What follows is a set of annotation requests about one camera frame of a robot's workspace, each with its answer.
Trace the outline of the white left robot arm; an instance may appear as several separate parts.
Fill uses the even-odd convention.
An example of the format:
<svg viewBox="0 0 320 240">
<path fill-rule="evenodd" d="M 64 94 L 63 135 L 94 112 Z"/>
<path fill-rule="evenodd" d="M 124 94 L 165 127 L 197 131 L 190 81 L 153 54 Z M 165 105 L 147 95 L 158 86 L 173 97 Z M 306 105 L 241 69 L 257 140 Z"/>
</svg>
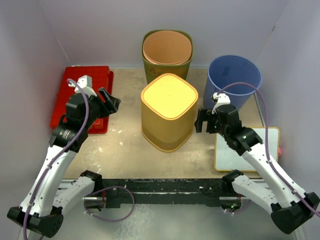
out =
<svg viewBox="0 0 320 240">
<path fill-rule="evenodd" d="M 53 130 L 41 170 L 28 195 L 19 206 L 11 207 L 7 217 L 22 227 L 23 239 L 34 236 L 53 237 L 64 217 L 87 195 L 98 196 L 103 191 L 102 176 L 86 170 L 75 184 L 56 195 L 69 165 L 88 138 L 88 130 L 98 119 L 118 111 L 121 100 L 101 87 L 94 91 L 71 95 L 65 113 Z"/>
</svg>

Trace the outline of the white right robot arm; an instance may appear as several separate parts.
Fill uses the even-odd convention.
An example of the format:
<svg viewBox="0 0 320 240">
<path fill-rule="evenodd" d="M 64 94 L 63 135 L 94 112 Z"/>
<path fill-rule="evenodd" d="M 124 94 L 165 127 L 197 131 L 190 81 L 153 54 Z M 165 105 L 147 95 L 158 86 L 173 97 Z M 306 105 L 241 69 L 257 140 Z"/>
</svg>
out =
<svg viewBox="0 0 320 240">
<path fill-rule="evenodd" d="M 314 215 L 320 198 L 315 192 L 306 192 L 296 184 L 267 152 L 266 143 L 252 128 L 242 125 L 239 113 L 231 104 L 213 109 L 200 108 L 194 123 L 197 133 L 222 136 L 227 146 L 247 161 L 268 185 L 255 183 L 243 172 L 233 170 L 222 180 L 222 190 L 228 196 L 236 193 L 249 198 L 271 216 L 273 223 L 285 234 L 291 234 Z"/>
</svg>

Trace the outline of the blue plastic bucket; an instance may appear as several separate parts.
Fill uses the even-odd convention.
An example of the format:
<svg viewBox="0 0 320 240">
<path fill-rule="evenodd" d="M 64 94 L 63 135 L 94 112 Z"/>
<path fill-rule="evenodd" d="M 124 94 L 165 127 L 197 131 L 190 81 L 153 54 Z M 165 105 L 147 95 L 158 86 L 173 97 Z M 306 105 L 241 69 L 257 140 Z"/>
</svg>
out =
<svg viewBox="0 0 320 240">
<path fill-rule="evenodd" d="M 207 70 L 203 107 L 212 109 L 215 105 L 212 95 L 238 82 L 247 83 L 259 89 L 262 84 L 262 74 L 254 63 L 240 56 L 223 55 L 214 59 Z M 229 96 L 231 104 L 240 110 L 255 90 L 247 85 L 237 84 L 224 92 Z"/>
</svg>

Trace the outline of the yellow ribbed waste basket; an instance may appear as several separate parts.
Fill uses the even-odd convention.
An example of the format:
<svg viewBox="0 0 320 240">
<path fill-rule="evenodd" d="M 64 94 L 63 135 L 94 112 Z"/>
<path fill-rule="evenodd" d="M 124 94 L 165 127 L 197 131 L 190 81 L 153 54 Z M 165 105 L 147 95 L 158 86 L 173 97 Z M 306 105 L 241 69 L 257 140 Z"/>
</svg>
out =
<svg viewBox="0 0 320 240">
<path fill-rule="evenodd" d="M 140 94 L 141 133 L 155 148 L 170 153 L 192 135 L 199 94 L 186 80 L 164 73 Z"/>
</svg>

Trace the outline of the red plastic tray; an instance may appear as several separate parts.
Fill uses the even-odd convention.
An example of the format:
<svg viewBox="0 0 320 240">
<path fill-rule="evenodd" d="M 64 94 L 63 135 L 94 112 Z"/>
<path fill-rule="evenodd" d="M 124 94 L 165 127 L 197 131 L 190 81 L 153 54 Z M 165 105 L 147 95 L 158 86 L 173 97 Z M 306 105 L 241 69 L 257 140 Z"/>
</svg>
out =
<svg viewBox="0 0 320 240">
<path fill-rule="evenodd" d="M 92 88 L 97 96 L 87 96 L 79 86 L 80 93 L 74 93 L 74 88 L 69 87 L 67 79 L 77 84 L 78 78 L 84 75 L 92 77 Z M 87 135 L 105 134 L 111 114 L 99 88 L 105 88 L 112 95 L 113 78 L 114 73 L 108 66 L 66 67 L 51 117 L 51 128 L 57 131 L 71 128 Z"/>
</svg>

